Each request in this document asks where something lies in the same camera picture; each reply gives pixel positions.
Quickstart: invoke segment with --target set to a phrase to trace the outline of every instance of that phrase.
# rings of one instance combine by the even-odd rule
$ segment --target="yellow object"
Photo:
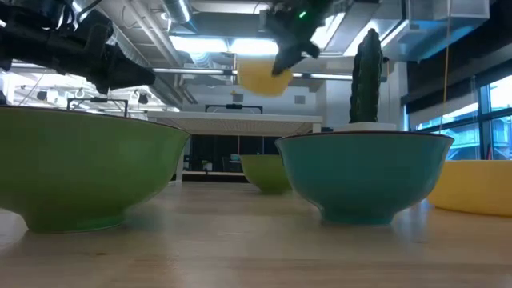
[[[447,161],[428,200],[436,207],[512,217],[512,161]]]
[[[289,70],[272,76],[273,65],[274,60],[238,58],[238,83],[261,96],[281,96],[294,76]]]

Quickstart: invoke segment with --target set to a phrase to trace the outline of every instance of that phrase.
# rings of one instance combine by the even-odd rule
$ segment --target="table surface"
[[[0,286],[512,287],[512,219],[422,202],[391,226],[330,226],[296,194],[168,186],[125,224],[32,234],[0,211]]]

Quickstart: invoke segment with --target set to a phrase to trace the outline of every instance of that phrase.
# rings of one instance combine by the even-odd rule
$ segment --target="cactus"
[[[381,85],[382,49],[378,33],[370,29],[358,46],[352,73],[350,123],[376,122]]]

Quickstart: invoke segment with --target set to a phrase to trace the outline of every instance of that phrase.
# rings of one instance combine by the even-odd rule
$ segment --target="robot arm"
[[[106,44],[114,29],[100,12],[89,12],[75,29],[72,0],[10,3],[0,0],[0,19],[6,23],[0,26],[0,68],[8,71],[18,59],[83,76],[102,94],[154,83],[151,70],[129,60],[117,44]]]
[[[272,75],[279,75],[304,59],[313,58],[320,49],[311,42],[314,32],[324,26],[326,13],[334,0],[285,0],[275,2],[266,11],[265,28],[275,38],[279,52]]]

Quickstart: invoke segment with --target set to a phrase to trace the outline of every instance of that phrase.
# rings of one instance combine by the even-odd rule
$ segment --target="teal bowl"
[[[0,107],[0,208],[35,232],[116,226],[161,191],[189,137],[157,123]]]
[[[276,141],[293,189],[326,222],[385,225],[424,199],[453,139],[397,131],[305,134]]]

